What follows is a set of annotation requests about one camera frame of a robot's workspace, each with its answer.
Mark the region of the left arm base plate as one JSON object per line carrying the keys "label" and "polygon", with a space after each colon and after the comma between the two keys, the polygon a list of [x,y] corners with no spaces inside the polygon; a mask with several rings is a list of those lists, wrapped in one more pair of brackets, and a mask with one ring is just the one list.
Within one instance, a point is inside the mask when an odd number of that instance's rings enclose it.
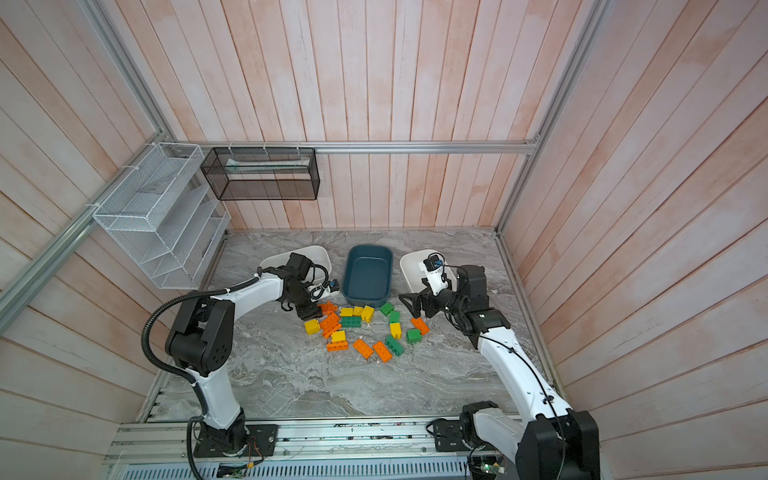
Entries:
{"label": "left arm base plate", "polygon": [[229,429],[220,430],[203,423],[200,432],[192,437],[195,441],[192,453],[195,458],[271,457],[278,429],[277,424],[233,424]]}

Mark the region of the green long lego brick lower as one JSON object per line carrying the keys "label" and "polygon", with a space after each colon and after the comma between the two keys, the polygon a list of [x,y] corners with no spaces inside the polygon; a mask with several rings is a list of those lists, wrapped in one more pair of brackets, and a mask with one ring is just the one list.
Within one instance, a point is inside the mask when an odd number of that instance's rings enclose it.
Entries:
{"label": "green long lego brick lower", "polygon": [[399,343],[397,339],[395,339],[392,335],[388,335],[385,340],[384,344],[388,348],[388,350],[395,356],[399,357],[404,353],[404,347]]}

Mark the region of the orange lego brick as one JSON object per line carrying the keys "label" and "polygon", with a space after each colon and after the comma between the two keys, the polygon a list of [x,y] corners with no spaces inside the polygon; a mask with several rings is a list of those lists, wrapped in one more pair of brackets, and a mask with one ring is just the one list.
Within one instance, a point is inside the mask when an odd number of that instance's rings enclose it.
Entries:
{"label": "orange lego brick", "polygon": [[373,350],[383,363],[389,362],[393,358],[393,354],[382,341],[376,342],[373,345]]}
{"label": "orange lego brick", "polygon": [[353,348],[365,359],[369,360],[374,355],[374,350],[363,339],[358,338],[353,343]]}
{"label": "orange lego brick", "polygon": [[326,348],[329,352],[347,350],[348,342],[347,341],[330,342],[326,345]]}
{"label": "orange lego brick", "polygon": [[422,336],[430,332],[430,328],[422,318],[412,318],[411,324],[421,333]]}
{"label": "orange lego brick", "polygon": [[339,331],[342,326],[340,323],[340,317],[335,313],[329,314],[323,321],[319,323],[323,337],[328,339],[336,331]]}

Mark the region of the dark teal bin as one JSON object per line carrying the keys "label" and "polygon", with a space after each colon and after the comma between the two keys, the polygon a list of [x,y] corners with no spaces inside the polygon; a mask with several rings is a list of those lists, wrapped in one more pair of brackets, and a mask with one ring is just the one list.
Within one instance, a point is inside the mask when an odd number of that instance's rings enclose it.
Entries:
{"label": "dark teal bin", "polygon": [[342,294],[353,306],[379,308],[389,299],[393,253],[381,245],[362,244],[349,251]]}

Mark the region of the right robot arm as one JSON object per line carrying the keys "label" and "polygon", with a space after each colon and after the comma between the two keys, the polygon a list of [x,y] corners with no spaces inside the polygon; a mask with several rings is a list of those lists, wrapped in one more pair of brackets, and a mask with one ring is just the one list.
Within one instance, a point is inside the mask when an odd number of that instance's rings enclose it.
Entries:
{"label": "right robot arm", "polygon": [[491,364],[521,417],[512,420],[492,402],[467,405],[466,442],[492,445],[515,464],[521,479],[599,478],[596,421],[573,410],[530,362],[509,321],[490,304],[484,268],[459,266],[452,279],[436,251],[409,254],[401,267],[409,285],[401,302],[416,318],[444,313]]}

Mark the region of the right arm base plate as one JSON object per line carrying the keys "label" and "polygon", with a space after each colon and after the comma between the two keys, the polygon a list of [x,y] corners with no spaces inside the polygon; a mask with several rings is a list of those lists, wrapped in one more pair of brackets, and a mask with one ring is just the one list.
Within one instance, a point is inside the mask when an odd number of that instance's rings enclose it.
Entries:
{"label": "right arm base plate", "polygon": [[430,421],[426,432],[434,439],[438,452],[471,451],[478,445],[470,421],[464,417],[458,420],[437,418]]}

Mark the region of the white bin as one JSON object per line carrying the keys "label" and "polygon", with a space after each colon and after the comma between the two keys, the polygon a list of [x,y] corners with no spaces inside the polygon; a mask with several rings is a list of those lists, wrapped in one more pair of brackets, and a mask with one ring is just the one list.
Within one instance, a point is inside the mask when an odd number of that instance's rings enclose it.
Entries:
{"label": "white bin", "polygon": [[[313,264],[323,266],[329,274],[332,273],[333,268],[331,265],[330,256],[327,250],[320,245],[310,245],[307,247],[298,248],[289,252],[276,254],[263,260],[259,267],[264,270],[270,267],[282,267],[287,265],[292,253],[296,253],[307,257]],[[310,268],[304,277],[304,281],[310,281],[312,284],[320,284],[324,279],[324,274],[316,268]]]}
{"label": "white bin", "polygon": [[[420,268],[420,265],[421,265],[421,262],[425,260],[430,253],[433,253],[433,252],[438,252],[438,251],[432,250],[432,249],[420,250],[420,251],[406,254],[401,258],[400,269],[408,285],[409,293],[419,293],[419,292],[422,292],[426,287],[429,287],[426,283],[426,278]],[[445,263],[446,263],[447,274],[452,281],[451,290],[455,290],[457,287],[457,278],[455,274],[451,271],[451,269],[447,266],[446,259],[445,259]]]}

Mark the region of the left white bin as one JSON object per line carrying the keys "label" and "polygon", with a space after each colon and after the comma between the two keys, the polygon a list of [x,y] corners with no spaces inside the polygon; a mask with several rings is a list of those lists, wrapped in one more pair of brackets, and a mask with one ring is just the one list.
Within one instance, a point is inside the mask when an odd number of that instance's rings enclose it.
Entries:
{"label": "left white bin", "polygon": [[[276,254],[263,260],[259,267],[264,270],[270,267],[282,267],[287,265],[292,253],[296,253],[307,257],[313,264],[323,266],[329,274],[332,273],[333,268],[331,265],[330,256],[327,250],[320,245],[310,245],[307,247],[298,248],[289,252]],[[324,279],[324,274],[316,268],[310,268],[304,277],[304,281],[310,281],[312,284],[320,284]]]}

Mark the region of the aluminium front rail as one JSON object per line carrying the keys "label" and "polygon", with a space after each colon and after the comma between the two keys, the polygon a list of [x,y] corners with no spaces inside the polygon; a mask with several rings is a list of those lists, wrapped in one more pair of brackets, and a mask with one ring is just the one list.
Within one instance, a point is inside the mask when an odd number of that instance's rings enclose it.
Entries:
{"label": "aluminium front rail", "polygon": [[199,426],[140,423],[121,427],[105,456],[129,479],[437,478],[495,473],[515,464],[490,444],[438,452],[428,417],[249,421],[277,424],[274,455],[195,458]]}

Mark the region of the yellow lego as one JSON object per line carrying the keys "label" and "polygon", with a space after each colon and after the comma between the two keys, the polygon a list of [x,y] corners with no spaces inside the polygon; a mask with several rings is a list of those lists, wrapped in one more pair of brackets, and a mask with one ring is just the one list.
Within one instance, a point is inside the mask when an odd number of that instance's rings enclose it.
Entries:
{"label": "yellow lego", "polygon": [[331,334],[330,340],[332,343],[340,343],[346,341],[346,332],[343,330],[335,331]]}

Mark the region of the black mesh basket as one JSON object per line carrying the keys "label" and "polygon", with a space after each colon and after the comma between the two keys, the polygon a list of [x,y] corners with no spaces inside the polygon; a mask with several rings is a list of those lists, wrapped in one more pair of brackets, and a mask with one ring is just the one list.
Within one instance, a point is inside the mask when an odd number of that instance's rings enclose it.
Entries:
{"label": "black mesh basket", "polygon": [[321,183],[315,151],[302,147],[214,147],[201,170],[223,201],[313,201]]}

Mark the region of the right white bin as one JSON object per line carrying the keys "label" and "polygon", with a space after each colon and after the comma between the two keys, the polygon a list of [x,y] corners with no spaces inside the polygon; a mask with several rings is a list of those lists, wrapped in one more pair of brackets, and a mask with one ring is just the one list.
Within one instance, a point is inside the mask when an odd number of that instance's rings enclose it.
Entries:
{"label": "right white bin", "polygon": [[[421,265],[421,262],[425,260],[430,253],[433,253],[433,252],[438,252],[438,251],[432,250],[432,249],[420,250],[420,251],[406,254],[401,258],[400,269],[408,285],[409,293],[419,293],[419,292],[422,292],[426,287],[429,287],[426,283],[426,278],[420,268],[420,265]],[[451,269],[447,266],[446,259],[445,259],[445,263],[446,263],[447,274],[452,281],[451,290],[455,290],[457,287],[457,278],[455,274],[451,271]]]}

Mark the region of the long orange lego plate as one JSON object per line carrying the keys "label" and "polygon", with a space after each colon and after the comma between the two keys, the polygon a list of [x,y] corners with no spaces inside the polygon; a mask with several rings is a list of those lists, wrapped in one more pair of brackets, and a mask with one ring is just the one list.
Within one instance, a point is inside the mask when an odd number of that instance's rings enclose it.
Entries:
{"label": "long orange lego plate", "polygon": [[331,302],[320,303],[318,307],[321,310],[322,316],[337,314],[339,311],[339,307],[336,304],[333,304]]}

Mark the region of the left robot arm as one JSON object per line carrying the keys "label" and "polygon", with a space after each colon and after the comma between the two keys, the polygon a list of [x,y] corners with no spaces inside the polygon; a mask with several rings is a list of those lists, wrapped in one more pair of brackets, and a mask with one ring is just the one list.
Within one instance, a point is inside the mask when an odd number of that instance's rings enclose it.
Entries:
{"label": "left robot arm", "polygon": [[278,266],[259,267],[235,286],[192,292],[181,306],[166,340],[174,373],[193,388],[202,410],[201,437],[234,456],[245,449],[245,413],[236,400],[226,363],[232,352],[235,321],[269,302],[294,311],[300,320],[321,315],[320,298],[332,279],[330,260],[293,251]]}

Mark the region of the dark green flat lego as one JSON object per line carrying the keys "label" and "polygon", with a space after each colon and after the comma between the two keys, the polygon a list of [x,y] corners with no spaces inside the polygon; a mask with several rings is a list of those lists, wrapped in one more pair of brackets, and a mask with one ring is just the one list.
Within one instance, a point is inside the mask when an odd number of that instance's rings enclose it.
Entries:
{"label": "dark green flat lego", "polygon": [[362,319],[359,316],[342,317],[340,323],[343,328],[360,328]]}

